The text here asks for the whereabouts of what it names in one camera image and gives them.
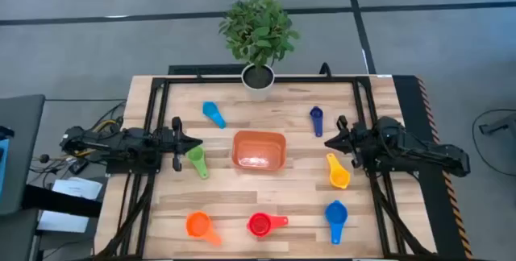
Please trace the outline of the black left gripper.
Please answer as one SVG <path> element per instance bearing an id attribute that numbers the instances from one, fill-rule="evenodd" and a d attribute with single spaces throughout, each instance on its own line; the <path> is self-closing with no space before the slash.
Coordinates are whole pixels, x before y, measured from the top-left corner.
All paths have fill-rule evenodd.
<path id="1" fill-rule="evenodd" d="M 173 170 L 180 172 L 182 170 L 179 155 L 187 154 L 190 150 L 200 146 L 203 141 L 189 137 L 187 135 L 180 135 L 179 132 L 182 128 L 182 122 L 179 117 L 172 118 L 172 126 L 164 126 L 160 130 L 160 150 L 163 153 L 173 153 Z"/>

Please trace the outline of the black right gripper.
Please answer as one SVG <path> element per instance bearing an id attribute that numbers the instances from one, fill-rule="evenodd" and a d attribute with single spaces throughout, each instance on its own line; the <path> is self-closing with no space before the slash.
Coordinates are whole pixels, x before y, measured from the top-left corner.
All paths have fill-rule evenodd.
<path id="1" fill-rule="evenodd" d="M 337 121 L 339 133 L 325 142 L 325 146 L 344 154 L 352 155 L 352 167 L 364 166 L 364 149 L 371 146 L 372 136 L 363 122 L 355 122 L 352 128 L 347 127 L 348 121 L 340 115 Z"/>

